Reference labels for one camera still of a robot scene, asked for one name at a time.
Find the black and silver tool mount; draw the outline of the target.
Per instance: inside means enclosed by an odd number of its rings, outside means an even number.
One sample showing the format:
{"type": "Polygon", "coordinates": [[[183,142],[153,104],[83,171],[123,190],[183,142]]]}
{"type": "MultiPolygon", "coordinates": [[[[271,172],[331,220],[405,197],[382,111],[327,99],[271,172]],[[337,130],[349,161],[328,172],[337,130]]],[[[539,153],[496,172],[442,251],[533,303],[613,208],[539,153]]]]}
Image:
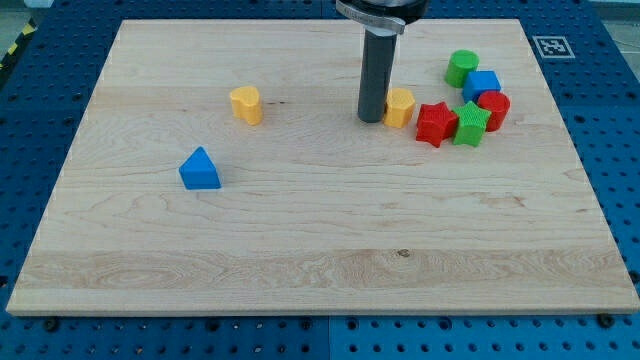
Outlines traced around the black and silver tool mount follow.
{"type": "Polygon", "coordinates": [[[336,11],[369,30],[400,35],[405,28],[421,19],[429,0],[336,0],[336,11]]]}

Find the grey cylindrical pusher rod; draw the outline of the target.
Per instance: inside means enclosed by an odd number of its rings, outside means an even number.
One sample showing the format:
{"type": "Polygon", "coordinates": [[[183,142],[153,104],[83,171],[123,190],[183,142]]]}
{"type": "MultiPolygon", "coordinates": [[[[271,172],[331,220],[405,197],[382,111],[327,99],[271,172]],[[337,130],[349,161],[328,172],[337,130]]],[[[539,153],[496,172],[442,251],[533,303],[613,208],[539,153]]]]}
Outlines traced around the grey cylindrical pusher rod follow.
{"type": "Polygon", "coordinates": [[[397,35],[365,29],[358,98],[358,118],[366,123],[383,119],[397,35]]]}

